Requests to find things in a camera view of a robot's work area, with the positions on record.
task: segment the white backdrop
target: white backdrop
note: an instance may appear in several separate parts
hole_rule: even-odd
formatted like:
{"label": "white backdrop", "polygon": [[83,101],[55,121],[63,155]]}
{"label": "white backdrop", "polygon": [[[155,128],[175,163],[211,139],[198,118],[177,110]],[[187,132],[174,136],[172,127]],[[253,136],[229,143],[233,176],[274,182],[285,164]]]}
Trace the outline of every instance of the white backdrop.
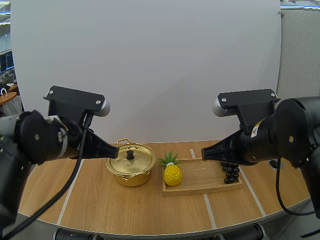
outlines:
{"label": "white backdrop", "polygon": [[222,139],[236,117],[216,117],[220,92],[276,89],[279,0],[15,0],[11,41],[27,111],[58,85],[103,94],[107,142]]}

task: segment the white tape line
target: white tape line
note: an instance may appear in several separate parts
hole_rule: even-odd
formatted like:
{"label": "white tape line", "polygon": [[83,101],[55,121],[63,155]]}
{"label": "white tape line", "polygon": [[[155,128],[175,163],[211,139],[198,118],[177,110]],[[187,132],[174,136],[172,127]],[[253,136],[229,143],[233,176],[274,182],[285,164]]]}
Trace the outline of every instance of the white tape line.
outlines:
{"label": "white tape line", "polygon": [[195,152],[194,152],[193,149],[190,149],[190,153],[191,153],[192,158],[195,159],[195,158],[196,158],[196,155],[195,155]]}
{"label": "white tape line", "polygon": [[60,225],[60,224],[61,224],[61,220],[62,220],[62,218],[63,218],[63,216],[64,216],[64,213],[65,213],[65,210],[66,210],[66,207],[67,207],[67,204],[68,204],[68,201],[69,201],[69,198],[70,198],[70,195],[71,195],[72,189],[73,189],[73,188],[74,188],[74,186],[75,186],[75,183],[76,183],[77,177],[78,177],[78,175],[79,175],[79,173],[80,173],[80,170],[81,170],[82,165],[84,164],[84,161],[85,161],[85,159],[82,159],[82,160],[81,160],[79,170],[78,170],[78,172],[76,173],[75,178],[74,178],[74,180],[73,180],[73,182],[72,182],[71,186],[69,187],[69,191],[68,191],[68,193],[66,194],[66,197],[65,197],[65,200],[64,200],[63,206],[62,206],[62,208],[61,208],[61,212],[60,212],[60,215],[59,215],[58,221],[56,222],[56,224],[57,224],[57,225]]}
{"label": "white tape line", "polygon": [[32,172],[35,170],[36,166],[37,166],[37,164],[32,168],[31,172],[29,173],[28,178],[30,177],[30,175],[32,174]]}
{"label": "white tape line", "polygon": [[247,186],[248,186],[248,188],[249,188],[249,190],[250,190],[250,192],[251,192],[256,204],[258,205],[258,208],[260,209],[260,212],[261,212],[262,216],[266,216],[266,213],[265,213],[263,207],[261,206],[261,203],[259,202],[259,199],[257,198],[257,195],[256,195],[254,189],[250,185],[250,182],[249,182],[248,178],[246,177],[244,171],[241,169],[240,166],[239,166],[239,169],[240,169],[240,173],[242,174],[242,177],[243,177],[245,183],[247,184]]}
{"label": "white tape line", "polygon": [[[190,149],[190,153],[192,155],[192,158],[195,159],[196,155],[195,155],[195,152],[194,152],[193,149]],[[203,194],[203,197],[204,197],[206,209],[208,210],[208,214],[209,214],[209,218],[210,218],[210,222],[211,222],[211,227],[212,227],[212,229],[217,229],[216,220],[215,220],[215,217],[214,217],[214,213],[212,212],[212,208],[211,208],[211,205],[210,205],[210,201],[209,201],[208,195],[207,194]]]}

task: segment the pot handle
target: pot handle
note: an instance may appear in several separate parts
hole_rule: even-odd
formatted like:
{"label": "pot handle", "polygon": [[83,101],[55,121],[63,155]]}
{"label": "pot handle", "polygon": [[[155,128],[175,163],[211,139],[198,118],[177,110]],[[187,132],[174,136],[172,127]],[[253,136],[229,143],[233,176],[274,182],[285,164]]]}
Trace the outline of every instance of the pot handle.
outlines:
{"label": "pot handle", "polygon": [[150,172],[147,172],[147,171],[138,171],[138,172],[134,172],[134,173],[131,173],[130,176],[128,178],[126,177],[122,177],[124,180],[130,180],[134,177],[137,177],[137,176],[140,176],[140,175],[149,175]]}
{"label": "pot handle", "polygon": [[127,141],[129,144],[131,144],[131,141],[129,140],[129,138],[120,138],[117,142],[116,142],[116,146],[119,147],[119,142],[122,142],[122,141]]}

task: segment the sticker label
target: sticker label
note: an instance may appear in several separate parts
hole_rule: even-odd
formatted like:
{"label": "sticker label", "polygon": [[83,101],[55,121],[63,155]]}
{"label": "sticker label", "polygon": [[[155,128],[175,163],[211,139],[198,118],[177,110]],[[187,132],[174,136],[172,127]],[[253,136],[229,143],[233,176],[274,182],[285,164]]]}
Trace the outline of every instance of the sticker label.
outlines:
{"label": "sticker label", "polygon": [[259,125],[260,123],[262,122],[263,120],[257,122],[256,125],[254,125],[253,129],[252,129],[252,132],[251,132],[251,138],[254,138],[255,136],[257,136],[258,134],[258,128],[259,128]]}

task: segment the yellow pineapple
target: yellow pineapple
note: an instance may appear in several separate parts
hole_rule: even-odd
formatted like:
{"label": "yellow pineapple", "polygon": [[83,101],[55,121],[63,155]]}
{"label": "yellow pineapple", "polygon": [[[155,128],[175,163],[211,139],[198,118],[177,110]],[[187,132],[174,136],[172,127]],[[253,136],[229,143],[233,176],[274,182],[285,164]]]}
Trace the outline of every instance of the yellow pineapple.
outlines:
{"label": "yellow pineapple", "polygon": [[163,174],[164,182],[169,186],[178,185],[182,181],[182,173],[177,166],[180,162],[176,161],[178,154],[172,157],[172,151],[170,153],[164,152],[164,159],[159,159],[160,166],[165,168]]}

